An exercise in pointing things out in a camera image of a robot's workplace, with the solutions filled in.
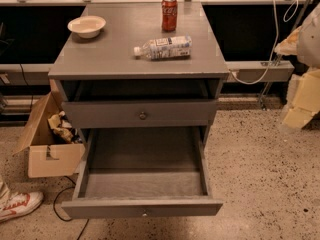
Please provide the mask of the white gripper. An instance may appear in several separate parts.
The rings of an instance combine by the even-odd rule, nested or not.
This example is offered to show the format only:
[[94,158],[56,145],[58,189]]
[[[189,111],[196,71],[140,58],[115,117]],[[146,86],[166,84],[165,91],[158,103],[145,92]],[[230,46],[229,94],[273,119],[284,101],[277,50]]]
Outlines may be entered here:
[[281,125],[300,130],[320,112],[320,4],[274,49],[279,55],[296,55],[309,68],[302,76],[293,74],[288,85],[287,103]]

